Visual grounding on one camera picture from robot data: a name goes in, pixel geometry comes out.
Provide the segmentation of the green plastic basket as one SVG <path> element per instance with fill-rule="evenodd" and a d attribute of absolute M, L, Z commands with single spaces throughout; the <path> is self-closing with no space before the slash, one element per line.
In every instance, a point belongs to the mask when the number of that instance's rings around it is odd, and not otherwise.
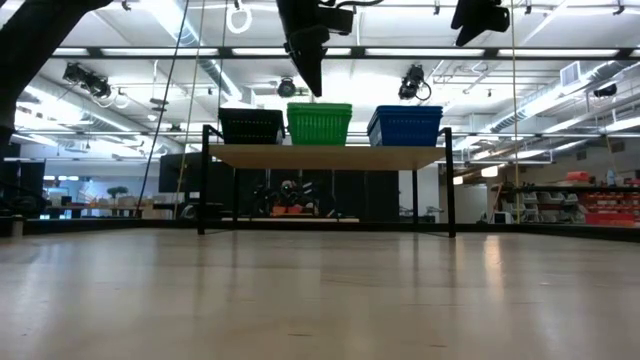
<path fill-rule="evenodd" d="M 344 103 L 299 103 L 287 104 L 288 111 L 351 111 L 351 104 Z"/>
<path fill-rule="evenodd" d="M 344 146 L 350 121 L 350 116 L 293 116 L 288 119 L 288 130 L 294 145 Z"/>
<path fill-rule="evenodd" d="M 318 116 L 318 117 L 351 117 L 352 111 L 343 108 L 291 108 L 287 110 L 289 117 L 294 116 Z"/>

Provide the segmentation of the white air vent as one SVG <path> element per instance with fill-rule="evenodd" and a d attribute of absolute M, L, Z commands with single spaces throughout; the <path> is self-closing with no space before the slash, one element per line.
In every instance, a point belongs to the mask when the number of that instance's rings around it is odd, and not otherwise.
<path fill-rule="evenodd" d="M 581 63 L 575 61 L 560 70 L 560 83 L 568 87 L 581 81 Z"/>

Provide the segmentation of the silver ventilation duct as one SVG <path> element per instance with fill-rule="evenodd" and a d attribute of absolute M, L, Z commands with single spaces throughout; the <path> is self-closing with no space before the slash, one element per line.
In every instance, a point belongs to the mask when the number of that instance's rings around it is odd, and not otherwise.
<path fill-rule="evenodd" d="M 199 31 L 188 19 L 187 0 L 144 0 L 144 7 L 169 33 L 180 48 L 202 48 L 204 43 Z M 242 93 L 222 70 L 219 61 L 202 57 L 200 52 L 196 64 L 218 86 L 227 101 L 240 101 Z"/>

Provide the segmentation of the black ceiling light beam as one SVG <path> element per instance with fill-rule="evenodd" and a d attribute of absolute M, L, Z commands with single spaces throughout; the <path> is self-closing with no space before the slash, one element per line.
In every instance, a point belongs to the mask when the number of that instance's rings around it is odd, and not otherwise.
<path fill-rule="evenodd" d="M 282 47 L 60 47 L 53 59 L 171 60 L 286 59 Z M 356 60 L 487 60 L 505 61 L 640 61 L 640 48 L 457 48 L 457 47 L 329 47 L 327 59 Z"/>

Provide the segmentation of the wooden shelf black frame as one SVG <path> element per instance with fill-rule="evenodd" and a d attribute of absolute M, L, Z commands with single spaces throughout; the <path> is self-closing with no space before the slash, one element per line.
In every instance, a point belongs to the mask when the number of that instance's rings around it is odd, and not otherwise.
<path fill-rule="evenodd" d="M 444 128 L 445 146 L 437 147 L 347 147 L 328 145 L 215 145 L 210 136 L 222 134 L 210 125 L 202 128 L 201 173 L 197 215 L 197 233 L 206 231 L 208 167 L 212 158 L 236 169 L 339 170 L 339 171 L 410 171 L 412 173 L 412 203 L 418 206 L 417 171 L 443 158 L 446 162 L 447 232 L 457 235 L 455 189 L 453 184 L 453 133 Z"/>

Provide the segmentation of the background office desk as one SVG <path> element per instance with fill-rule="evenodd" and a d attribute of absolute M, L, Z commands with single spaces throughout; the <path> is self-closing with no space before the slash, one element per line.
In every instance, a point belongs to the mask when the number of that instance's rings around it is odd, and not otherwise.
<path fill-rule="evenodd" d="M 175 207 L 172 204 L 143 199 L 138 204 L 133 196 L 115 199 L 94 198 L 88 201 L 74 201 L 71 196 L 53 197 L 47 201 L 39 215 L 43 220 L 70 220 L 83 218 L 141 218 L 171 220 Z"/>

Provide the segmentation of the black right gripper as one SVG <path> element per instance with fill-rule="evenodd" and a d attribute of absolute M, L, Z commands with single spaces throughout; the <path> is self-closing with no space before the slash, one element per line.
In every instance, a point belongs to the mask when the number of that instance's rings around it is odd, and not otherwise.
<path fill-rule="evenodd" d="M 475 30 L 504 33 L 510 26 L 510 12 L 502 0 L 458 0 L 451 28 L 458 30 L 456 46 L 464 46 L 476 37 Z"/>

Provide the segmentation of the black display panel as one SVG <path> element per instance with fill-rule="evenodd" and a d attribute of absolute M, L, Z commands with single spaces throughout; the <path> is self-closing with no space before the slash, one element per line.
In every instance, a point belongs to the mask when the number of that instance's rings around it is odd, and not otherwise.
<path fill-rule="evenodd" d="M 171 154 L 160 158 L 158 191 L 192 193 L 200 191 L 201 154 Z"/>

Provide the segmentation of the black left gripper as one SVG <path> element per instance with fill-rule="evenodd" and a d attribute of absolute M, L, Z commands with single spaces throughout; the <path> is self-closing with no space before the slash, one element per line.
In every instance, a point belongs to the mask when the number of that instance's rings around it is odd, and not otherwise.
<path fill-rule="evenodd" d="M 300 77 L 316 97 L 322 95 L 322 60 L 329 30 L 318 15 L 320 0 L 276 0 L 286 50 Z"/>

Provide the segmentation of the rack with red bins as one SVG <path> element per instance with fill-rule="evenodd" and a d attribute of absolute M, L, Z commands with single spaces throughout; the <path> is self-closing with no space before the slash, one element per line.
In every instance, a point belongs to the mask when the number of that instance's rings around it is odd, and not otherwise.
<path fill-rule="evenodd" d="M 573 224 L 640 227 L 640 178 L 608 172 L 601 180 L 584 171 L 569 172 L 560 181 L 491 187 L 495 195 L 491 220 L 509 215 L 528 224 Z"/>

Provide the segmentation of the blue plastic basket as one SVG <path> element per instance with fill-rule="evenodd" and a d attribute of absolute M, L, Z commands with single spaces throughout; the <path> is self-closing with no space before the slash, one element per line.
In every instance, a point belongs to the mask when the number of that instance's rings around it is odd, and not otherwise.
<path fill-rule="evenodd" d="M 434 147 L 440 117 L 378 117 L 367 128 L 371 146 Z"/>
<path fill-rule="evenodd" d="M 401 106 L 381 105 L 376 107 L 376 112 L 404 112 L 404 113 L 443 113 L 442 106 Z"/>
<path fill-rule="evenodd" d="M 375 119 L 424 119 L 425 121 L 436 121 L 441 118 L 441 113 L 375 112 L 371 117 L 371 121 Z"/>

